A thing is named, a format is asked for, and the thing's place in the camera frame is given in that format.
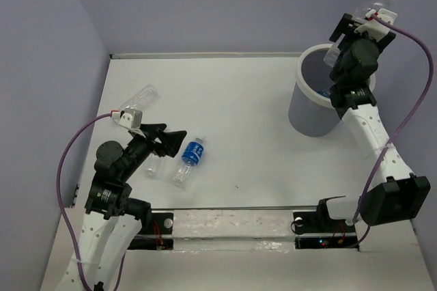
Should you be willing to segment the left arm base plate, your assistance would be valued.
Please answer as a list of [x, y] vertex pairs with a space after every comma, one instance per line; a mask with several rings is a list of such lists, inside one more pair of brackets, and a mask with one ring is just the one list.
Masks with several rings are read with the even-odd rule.
[[161, 251], [172, 250], [174, 214], [165, 211], [153, 211], [152, 220], [147, 227], [131, 241], [128, 250]]

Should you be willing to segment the clear unlabelled bottle white cap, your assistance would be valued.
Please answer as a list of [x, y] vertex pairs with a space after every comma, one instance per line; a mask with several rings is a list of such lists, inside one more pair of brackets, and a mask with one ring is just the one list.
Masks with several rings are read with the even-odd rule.
[[152, 154], [145, 162], [145, 172], [153, 179], [159, 179], [163, 168], [164, 159]]

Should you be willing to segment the clear bottle blue label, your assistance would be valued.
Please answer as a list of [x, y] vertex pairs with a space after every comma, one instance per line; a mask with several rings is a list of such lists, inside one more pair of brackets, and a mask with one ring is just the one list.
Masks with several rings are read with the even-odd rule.
[[318, 90], [317, 93], [325, 98], [330, 98], [330, 92], [326, 90]]

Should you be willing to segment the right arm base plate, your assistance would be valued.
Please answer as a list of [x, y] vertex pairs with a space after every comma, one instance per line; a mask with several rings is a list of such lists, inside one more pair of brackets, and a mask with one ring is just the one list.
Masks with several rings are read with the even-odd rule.
[[297, 250], [358, 247], [356, 228], [344, 220], [321, 217], [316, 211], [294, 212], [293, 218], [290, 229], [295, 234]]

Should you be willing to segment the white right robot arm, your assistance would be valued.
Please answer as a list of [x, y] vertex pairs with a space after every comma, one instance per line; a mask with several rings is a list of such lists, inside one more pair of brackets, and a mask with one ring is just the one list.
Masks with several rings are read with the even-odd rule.
[[340, 120], [353, 134], [367, 163], [373, 165], [359, 196], [323, 199], [314, 214], [315, 225], [333, 229], [339, 220], [368, 226], [411, 220], [417, 216], [431, 186], [404, 162], [394, 140], [414, 115], [412, 109], [392, 135], [388, 135], [370, 89], [378, 58], [400, 32], [397, 14], [370, 9], [363, 18], [344, 14], [330, 41], [339, 43], [339, 56], [330, 72], [330, 101]]

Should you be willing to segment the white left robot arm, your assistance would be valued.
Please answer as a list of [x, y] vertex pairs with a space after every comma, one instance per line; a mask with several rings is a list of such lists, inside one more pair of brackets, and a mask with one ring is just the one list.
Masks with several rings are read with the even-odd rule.
[[106, 141], [96, 150], [82, 227], [79, 236], [72, 236], [74, 253], [58, 290], [108, 290], [135, 236], [150, 228], [151, 205], [130, 197], [128, 179], [149, 155], [179, 152], [187, 132], [167, 132], [166, 127], [141, 124], [126, 147]]

